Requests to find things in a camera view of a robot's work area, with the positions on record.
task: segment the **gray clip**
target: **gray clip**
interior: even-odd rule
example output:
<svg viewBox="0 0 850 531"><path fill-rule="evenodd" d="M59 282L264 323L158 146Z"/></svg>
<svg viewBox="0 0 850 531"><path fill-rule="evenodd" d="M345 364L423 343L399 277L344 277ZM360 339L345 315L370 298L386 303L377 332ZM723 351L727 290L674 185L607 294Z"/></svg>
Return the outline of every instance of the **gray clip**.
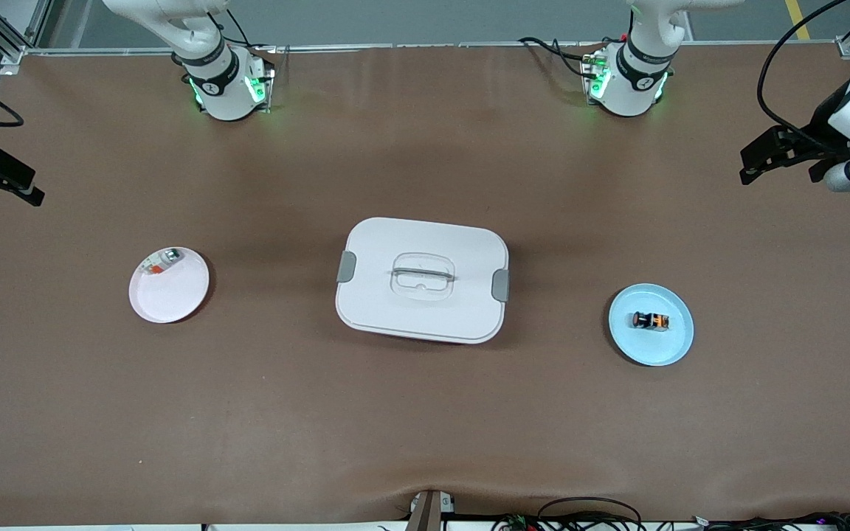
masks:
<svg viewBox="0 0 850 531"><path fill-rule="evenodd" d="M344 251L340 256L340 270L336 273L337 282L350 282L353 273L356 272L356 255L350 251Z"/></svg>
<svg viewBox="0 0 850 531"><path fill-rule="evenodd" d="M490 296L500 302L507 302L510 296L510 271L498 269L490 281Z"/></svg>

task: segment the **blue plate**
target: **blue plate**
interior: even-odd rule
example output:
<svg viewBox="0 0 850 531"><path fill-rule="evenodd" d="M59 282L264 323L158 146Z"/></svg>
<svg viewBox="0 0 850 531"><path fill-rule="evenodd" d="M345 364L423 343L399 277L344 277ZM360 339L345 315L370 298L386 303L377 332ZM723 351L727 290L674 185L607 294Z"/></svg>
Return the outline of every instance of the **blue plate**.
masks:
<svg viewBox="0 0 850 531"><path fill-rule="evenodd" d="M632 325L635 312L670 316L665 332ZM684 300L659 285L630 285L612 300L608 310L612 339L626 356L652 367L671 365L684 357L694 342L694 319Z"/></svg>

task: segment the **yellow floor line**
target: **yellow floor line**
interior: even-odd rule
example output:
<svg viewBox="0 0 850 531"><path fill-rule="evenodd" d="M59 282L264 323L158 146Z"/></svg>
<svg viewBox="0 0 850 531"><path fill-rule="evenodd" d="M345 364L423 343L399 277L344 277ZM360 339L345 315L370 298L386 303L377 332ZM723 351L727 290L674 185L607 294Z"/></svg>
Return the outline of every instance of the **yellow floor line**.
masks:
<svg viewBox="0 0 850 531"><path fill-rule="evenodd" d="M792 18L793 24L799 24L802 21L802 10L799 9L799 0L786 0L786 9L789 10L789 17ZM795 33L800 41L807 41L809 37L809 28L802 26Z"/></svg>

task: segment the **battery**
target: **battery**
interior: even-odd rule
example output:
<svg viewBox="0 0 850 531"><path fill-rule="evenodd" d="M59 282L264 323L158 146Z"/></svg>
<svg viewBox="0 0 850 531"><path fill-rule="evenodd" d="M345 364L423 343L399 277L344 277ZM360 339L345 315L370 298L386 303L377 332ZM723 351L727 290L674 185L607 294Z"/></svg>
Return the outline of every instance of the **battery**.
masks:
<svg viewBox="0 0 850 531"><path fill-rule="evenodd" d="M166 269L172 268L179 260L182 260L182 253L178 249L165 249L149 255L142 261L139 268L147 275L159 275Z"/></svg>
<svg viewBox="0 0 850 531"><path fill-rule="evenodd" d="M664 332L664 330L668 329L668 316L662 316L661 313L635 312L632 316L632 326L645 330L659 330L659 332Z"/></svg>

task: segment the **green led light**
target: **green led light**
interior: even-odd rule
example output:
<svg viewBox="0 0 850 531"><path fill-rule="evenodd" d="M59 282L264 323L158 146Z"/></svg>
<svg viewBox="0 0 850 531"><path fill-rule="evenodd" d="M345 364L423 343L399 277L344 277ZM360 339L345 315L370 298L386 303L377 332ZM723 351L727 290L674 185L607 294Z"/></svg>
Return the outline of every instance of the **green led light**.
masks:
<svg viewBox="0 0 850 531"><path fill-rule="evenodd" d="M596 75L596 78L592 81L590 89L591 97L597 99L603 97L603 94L605 93L605 85L608 84L610 74L611 71L608 68L604 68L599 74Z"/></svg>
<svg viewBox="0 0 850 531"><path fill-rule="evenodd" d="M249 87L251 98L255 101L255 103L264 101L264 83L257 80L257 78L253 80L250 77L245 77L245 81L247 81L247 87Z"/></svg>
<svg viewBox="0 0 850 531"><path fill-rule="evenodd" d="M196 82L192 81L191 77L189 78L189 87L192 87L192 92L196 95L196 103L198 103L199 105L204 105L202 103L202 96L198 93L198 87L196 87Z"/></svg>
<svg viewBox="0 0 850 531"><path fill-rule="evenodd" d="M664 82L668 80L668 73L665 72L661 77L661 81L658 81L658 90L657 93L654 93L654 99L658 100L661 97L661 91L664 91Z"/></svg>

